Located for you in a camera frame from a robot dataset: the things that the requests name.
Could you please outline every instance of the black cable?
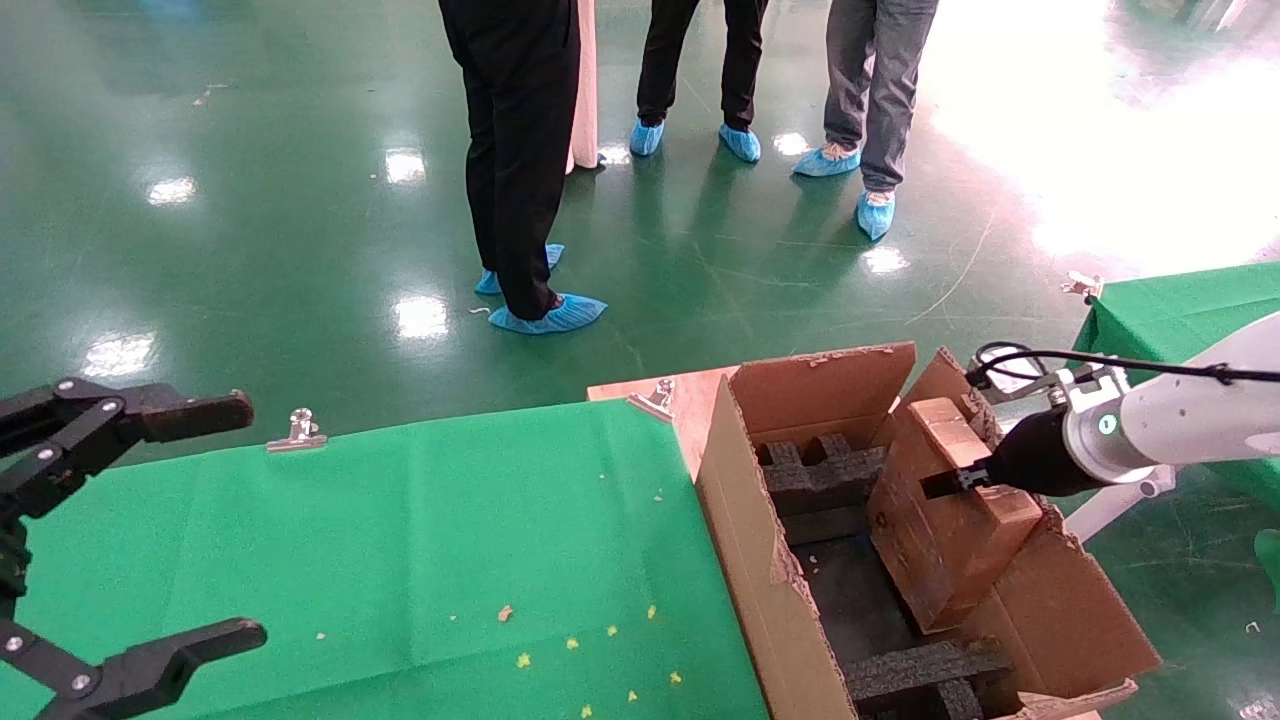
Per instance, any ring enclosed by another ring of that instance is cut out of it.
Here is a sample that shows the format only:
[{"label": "black cable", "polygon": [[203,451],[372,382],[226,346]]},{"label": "black cable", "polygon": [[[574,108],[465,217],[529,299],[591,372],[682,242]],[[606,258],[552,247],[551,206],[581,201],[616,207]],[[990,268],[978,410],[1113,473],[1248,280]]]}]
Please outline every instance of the black cable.
[{"label": "black cable", "polygon": [[[1001,343],[988,343],[987,346],[997,346]],[[1016,347],[1015,343],[1004,343],[1010,347]],[[1002,355],[995,360],[987,360],[979,364],[972,373],[968,373],[972,380],[978,380],[984,378],[988,372],[1000,373],[1002,375],[1011,375],[1020,379],[1038,380],[1039,378],[1029,378],[1019,373],[1012,373],[1010,370],[1004,370],[998,368],[1001,363],[1007,363],[1009,360],[1019,360],[1023,357],[1037,359],[1037,357],[1053,357],[1056,360],[1074,360],[1079,363],[1097,363],[1100,365],[1112,365],[1116,368],[1124,368],[1126,370],[1147,370],[1152,373],[1165,373],[1170,375],[1189,375],[1196,378],[1213,378],[1215,380],[1229,386],[1235,380],[1254,380],[1263,383],[1280,383],[1280,372],[1275,370],[1236,370],[1228,366],[1226,363],[1219,363],[1215,365],[1206,365],[1203,368],[1196,368],[1190,365],[1171,365],[1169,363],[1153,363],[1148,360],[1130,360],[1126,357],[1107,357],[1106,355],[1094,355],[1092,352],[1074,352],[1069,350],[1021,350],[1019,352],[1010,352],[1009,355]]]},{"label": "black cable", "polygon": [[[984,352],[987,352],[988,350],[995,350],[997,347],[1012,347],[1014,350],[1020,350],[1021,352],[1034,352],[1034,350],[1032,350],[1030,347],[1027,347],[1025,345],[1023,345],[1020,342],[996,341],[996,342],[988,342],[987,345],[983,345],[982,347],[979,347],[978,352],[974,352],[974,357],[980,359]],[[991,360],[991,363],[995,363],[995,364],[998,365],[1000,363],[1004,363],[1005,360],[1009,360],[1009,355],[1002,355],[998,359]],[[1009,377],[1009,378],[1018,378],[1020,380],[1038,380],[1038,379],[1041,379],[1041,378],[1043,378],[1044,375],[1048,374],[1048,368],[1044,366],[1044,363],[1041,363],[1039,357],[1030,357],[1030,360],[1033,360],[1036,363],[1036,368],[1041,372],[1039,375],[1028,375],[1028,374],[1024,374],[1024,373],[1016,373],[1014,370],[1006,370],[1006,369],[998,368],[998,366],[997,368],[992,368],[992,372],[1000,373],[1001,375],[1005,375],[1005,377]]]}]

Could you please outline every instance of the black pants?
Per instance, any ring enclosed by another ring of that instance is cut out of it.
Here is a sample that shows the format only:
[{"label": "black pants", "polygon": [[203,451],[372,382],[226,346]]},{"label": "black pants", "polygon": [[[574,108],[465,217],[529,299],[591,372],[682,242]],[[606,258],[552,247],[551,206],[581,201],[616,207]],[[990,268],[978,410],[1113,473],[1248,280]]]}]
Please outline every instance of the black pants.
[{"label": "black pants", "polygon": [[[760,23],[765,3],[724,0],[728,46],[721,74],[721,110],[728,127],[744,132],[755,119],[755,70],[760,67]],[[676,102],[676,67],[696,8],[698,0],[653,0],[636,92],[640,120],[646,126],[666,120],[667,110]]]},{"label": "black pants", "polygon": [[467,92],[480,261],[498,273],[511,313],[539,320],[556,304],[545,243],[573,132],[577,0],[440,0],[440,12]]}]

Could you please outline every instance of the gray jeans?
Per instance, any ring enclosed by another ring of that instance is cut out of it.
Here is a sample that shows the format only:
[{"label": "gray jeans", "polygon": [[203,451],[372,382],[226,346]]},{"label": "gray jeans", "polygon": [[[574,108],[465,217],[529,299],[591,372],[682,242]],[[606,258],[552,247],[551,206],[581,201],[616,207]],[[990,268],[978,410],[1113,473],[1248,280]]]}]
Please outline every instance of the gray jeans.
[{"label": "gray jeans", "polygon": [[902,182],[902,155],[915,114],[915,81],[937,9],[938,0],[831,3],[831,88],[823,126],[828,142],[861,147],[863,184],[868,191],[890,191]]}]

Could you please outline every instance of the green tablecloth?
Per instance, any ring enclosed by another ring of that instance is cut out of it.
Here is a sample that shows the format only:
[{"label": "green tablecloth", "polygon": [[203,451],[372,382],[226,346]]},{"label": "green tablecloth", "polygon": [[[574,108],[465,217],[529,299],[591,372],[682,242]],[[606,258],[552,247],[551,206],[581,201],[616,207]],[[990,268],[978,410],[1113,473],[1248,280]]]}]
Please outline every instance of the green tablecloth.
[{"label": "green tablecloth", "polygon": [[[1280,311],[1280,263],[1106,286],[1076,350],[1185,363],[1242,327]],[[1276,357],[1280,359],[1280,348]],[[1133,373],[1137,384],[1149,375]],[[1217,462],[1228,483],[1280,510],[1280,460]]]},{"label": "green tablecloth", "polygon": [[767,717],[675,434],[622,401],[118,469],[31,527],[18,620],[87,660],[268,628],[155,717]]}]

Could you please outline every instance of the blue shoe cover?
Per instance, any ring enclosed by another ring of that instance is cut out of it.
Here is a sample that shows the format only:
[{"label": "blue shoe cover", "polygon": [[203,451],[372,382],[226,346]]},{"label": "blue shoe cover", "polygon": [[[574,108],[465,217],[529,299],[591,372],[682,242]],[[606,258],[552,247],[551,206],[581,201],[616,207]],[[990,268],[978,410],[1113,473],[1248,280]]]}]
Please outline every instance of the blue shoe cover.
[{"label": "blue shoe cover", "polygon": [[[564,252],[564,246],[557,242],[547,243],[547,266],[554,268],[559,264],[559,256]],[[502,286],[498,284],[498,273],[485,270],[476,283],[476,295],[502,295]]]},{"label": "blue shoe cover", "polygon": [[658,145],[662,142],[662,128],[664,127],[667,127],[667,123],[658,123],[652,128],[645,127],[637,119],[636,127],[631,129],[631,154],[648,158],[657,152]]},{"label": "blue shoe cover", "polygon": [[599,300],[591,300],[580,295],[562,292],[561,297],[564,302],[559,307],[547,313],[541,320],[521,320],[503,306],[489,315],[489,322],[504,331],[524,334],[567,333],[590,325],[608,307],[607,304]]},{"label": "blue shoe cover", "polygon": [[806,152],[804,158],[800,158],[796,167],[791,168],[791,172],[797,176],[809,176],[812,178],[829,178],[831,176],[841,176],[856,170],[861,161],[861,152],[854,152],[849,158],[832,160],[822,154],[822,147],[815,147]]},{"label": "blue shoe cover", "polygon": [[728,126],[721,126],[721,141],[744,163],[760,160],[760,138],[751,131],[740,132]]},{"label": "blue shoe cover", "polygon": [[891,199],[888,205],[872,205],[867,201],[865,192],[858,199],[858,213],[855,214],[858,227],[863,228],[872,242],[884,237],[888,227],[893,224],[893,205],[896,202],[897,199]]}]

